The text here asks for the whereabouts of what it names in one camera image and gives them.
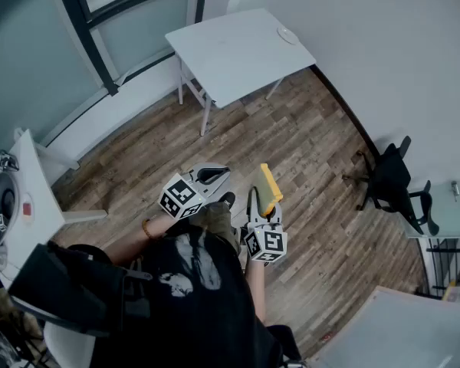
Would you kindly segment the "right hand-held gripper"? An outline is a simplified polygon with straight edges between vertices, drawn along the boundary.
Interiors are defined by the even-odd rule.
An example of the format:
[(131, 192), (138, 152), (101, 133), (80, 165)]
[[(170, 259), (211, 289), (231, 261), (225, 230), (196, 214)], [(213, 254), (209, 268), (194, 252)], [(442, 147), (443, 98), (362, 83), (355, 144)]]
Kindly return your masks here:
[(279, 202), (267, 218), (259, 212), (258, 190), (252, 186), (248, 192), (248, 233), (244, 237), (252, 261), (276, 262), (287, 253), (288, 234), (284, 232), (283, 215)]

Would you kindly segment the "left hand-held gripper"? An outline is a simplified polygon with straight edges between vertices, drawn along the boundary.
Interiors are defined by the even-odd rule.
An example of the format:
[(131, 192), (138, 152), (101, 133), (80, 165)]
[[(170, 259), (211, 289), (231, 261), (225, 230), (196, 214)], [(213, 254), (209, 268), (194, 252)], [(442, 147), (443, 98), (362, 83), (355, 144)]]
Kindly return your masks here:
[(183, 175), (176, 173), (160, 193), (160, 208), (172, 219), (196, 214), (226, 182), (228, 171), (227, 166), (218, 163), (197, 163)]

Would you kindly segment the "yellow sponge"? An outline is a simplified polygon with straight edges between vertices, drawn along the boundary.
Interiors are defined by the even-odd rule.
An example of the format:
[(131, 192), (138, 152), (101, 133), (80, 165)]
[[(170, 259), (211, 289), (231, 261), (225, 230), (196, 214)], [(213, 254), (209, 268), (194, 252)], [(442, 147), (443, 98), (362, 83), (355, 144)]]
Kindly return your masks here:
[(283, 194), (267, 163), (262, 163), (258, 167), (253, 178), (253, 186), (258, 194), (258, 213), (262, 217), (270, 215), (276, 204), (283, 199)]

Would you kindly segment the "white plate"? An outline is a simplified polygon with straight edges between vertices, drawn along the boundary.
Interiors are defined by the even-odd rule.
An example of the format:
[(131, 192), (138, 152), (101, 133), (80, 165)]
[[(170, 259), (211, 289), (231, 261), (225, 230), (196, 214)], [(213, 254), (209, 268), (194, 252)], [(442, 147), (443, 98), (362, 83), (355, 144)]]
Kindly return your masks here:
[(300, 43), (297, 35), (287, 28), (278, 27), (277, 33), (288, 44), (297, 45)]

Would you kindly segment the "person's right forearm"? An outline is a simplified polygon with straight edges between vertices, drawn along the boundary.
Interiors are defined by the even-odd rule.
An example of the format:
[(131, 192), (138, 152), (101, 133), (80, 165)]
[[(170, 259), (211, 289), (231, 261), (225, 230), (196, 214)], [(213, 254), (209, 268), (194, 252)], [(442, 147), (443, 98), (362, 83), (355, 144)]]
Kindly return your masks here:
[(265, 264), (262, 261), (247, 258), (245, 266), (245, 279), (251, 291), (255, 306), (255, 314), (261, 322), (265, 322)]

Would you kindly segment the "person's left forearm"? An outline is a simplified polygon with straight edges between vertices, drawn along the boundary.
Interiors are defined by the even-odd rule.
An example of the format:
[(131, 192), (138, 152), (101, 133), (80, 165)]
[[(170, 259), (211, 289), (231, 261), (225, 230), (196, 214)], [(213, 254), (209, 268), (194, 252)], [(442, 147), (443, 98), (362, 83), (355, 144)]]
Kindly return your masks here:
[(176, 224), (170, 215), (158, 213), (144, 220), (139, 230), (129, 232), (106, 247), (104, 252), (115, 265), (129, 264), (139, 257), (151, 242), (162, 238)]

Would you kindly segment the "olive trousers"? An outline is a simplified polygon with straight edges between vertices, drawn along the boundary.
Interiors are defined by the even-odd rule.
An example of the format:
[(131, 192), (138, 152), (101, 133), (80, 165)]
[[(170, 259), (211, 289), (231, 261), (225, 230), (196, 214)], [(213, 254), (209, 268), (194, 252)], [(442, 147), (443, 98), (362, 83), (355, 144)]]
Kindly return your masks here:
[(227, 203), (212, 202), (205, 205), (195, 215), (178, 221), (174, 229), (183, 232), (191, 226), (200, 227), (227, 241), (239, 255), (241, 252), (240, 237), (237, 229), (232, 226), (231, 220), (232, 214)]

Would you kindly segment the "black printed t-shirt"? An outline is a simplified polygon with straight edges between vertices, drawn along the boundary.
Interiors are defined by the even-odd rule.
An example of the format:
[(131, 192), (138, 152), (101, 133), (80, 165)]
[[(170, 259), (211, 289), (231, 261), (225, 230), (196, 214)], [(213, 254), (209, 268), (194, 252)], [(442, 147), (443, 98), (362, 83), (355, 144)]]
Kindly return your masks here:
[(190, 227), (152, 243), (128, 278), (119, 350), (137, 368), (283, 368), (301, 366), (291, 329), (257, 317), (235, 249)]

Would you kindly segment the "black office chair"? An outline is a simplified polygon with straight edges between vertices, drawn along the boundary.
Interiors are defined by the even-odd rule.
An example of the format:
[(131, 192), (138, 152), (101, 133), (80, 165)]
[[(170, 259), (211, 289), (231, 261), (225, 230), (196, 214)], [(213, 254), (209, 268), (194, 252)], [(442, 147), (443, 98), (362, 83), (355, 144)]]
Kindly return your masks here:
[(398, 212), (420, 235), (423, 233), (421, 227), (426, 225), (429, 234), (436, 236), (439, 226), (432, 219), (431, 182), (417, 192), (408, 190), (411, 176), (403, 158), (411, 142), (411, 138), (405, 136), (400, 146), (389, 144), (385, 152), (376, 157), (375, 166), (366, 161), (366, 177), (343, 175), (342, 179), (367, 184), (363, 203), (356, 207), (358, 211), (363, 211), (367, 202), (372, 200), (376, 209)]

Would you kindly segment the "white side table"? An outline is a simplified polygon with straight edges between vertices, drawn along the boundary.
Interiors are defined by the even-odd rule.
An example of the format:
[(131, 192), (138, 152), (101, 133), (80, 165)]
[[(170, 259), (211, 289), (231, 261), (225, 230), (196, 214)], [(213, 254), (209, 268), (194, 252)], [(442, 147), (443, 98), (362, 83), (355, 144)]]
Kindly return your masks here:
[[(107, 216), (103, 209), (84, 212), (61, 210), (44, 174), (40, 157), (47, 157), (70, 169), (78, 169), (79, 164), (36, 143), (29, 130), (15, 130), (15, 144), (7, 153), (16, 156), (19, 171), (15, 173), (18, 212), (0, 244), (0, 280), (4, 288), (10, 287), (36, 245), (48, 243), (61, 227)], [(34, 204), (34, 222), (31, 225), (25, 224), (21, 217), (21, 200), (26, 192)]]

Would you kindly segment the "frosted glass desk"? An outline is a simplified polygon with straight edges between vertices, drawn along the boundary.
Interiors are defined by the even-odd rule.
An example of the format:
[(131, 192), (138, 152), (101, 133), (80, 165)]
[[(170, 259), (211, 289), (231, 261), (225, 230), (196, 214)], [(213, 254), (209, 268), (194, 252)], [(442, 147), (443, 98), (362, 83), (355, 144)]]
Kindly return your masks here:
[(460, 300), (376, 287), (310, 368), (460, 368)]

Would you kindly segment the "black metal rack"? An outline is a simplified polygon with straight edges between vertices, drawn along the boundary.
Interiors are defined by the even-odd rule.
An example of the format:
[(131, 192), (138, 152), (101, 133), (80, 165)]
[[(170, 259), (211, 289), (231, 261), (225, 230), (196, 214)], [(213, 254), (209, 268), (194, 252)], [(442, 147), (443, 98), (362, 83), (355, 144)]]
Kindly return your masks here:
[(453, 301), (460, 295), (460, 238), (429, 238), (422, 253), (428, 295)]

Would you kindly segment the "white disc red label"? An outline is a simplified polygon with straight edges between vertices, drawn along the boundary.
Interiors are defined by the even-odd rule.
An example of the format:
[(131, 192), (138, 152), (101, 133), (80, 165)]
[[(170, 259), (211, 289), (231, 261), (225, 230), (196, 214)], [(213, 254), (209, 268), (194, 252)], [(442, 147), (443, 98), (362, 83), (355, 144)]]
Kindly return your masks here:
[(35, 210), (32, 197), (25, 193), (21, 200), (21, 217), (25, 224), (31, 225), (35, 219)]

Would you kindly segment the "black chest-mounted box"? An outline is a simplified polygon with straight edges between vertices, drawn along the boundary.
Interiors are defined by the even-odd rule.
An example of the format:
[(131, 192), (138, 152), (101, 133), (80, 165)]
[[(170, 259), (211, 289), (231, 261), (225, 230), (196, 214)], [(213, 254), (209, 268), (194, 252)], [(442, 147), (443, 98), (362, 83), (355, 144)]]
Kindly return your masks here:
[(91, 253), (37, 245), (8, 289), (12, 303), (39, 319), (95, 337), (150, 321), (152, 277), (98, 261)]

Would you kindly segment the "dark window frame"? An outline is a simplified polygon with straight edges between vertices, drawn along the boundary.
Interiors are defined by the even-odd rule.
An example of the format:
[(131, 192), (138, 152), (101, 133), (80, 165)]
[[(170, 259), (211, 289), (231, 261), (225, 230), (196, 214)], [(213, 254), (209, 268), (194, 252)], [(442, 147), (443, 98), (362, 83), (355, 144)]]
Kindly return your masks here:
[(61, 0), (110, 95), (174, 55), (166, 34), (202, 20), (205, 0)]

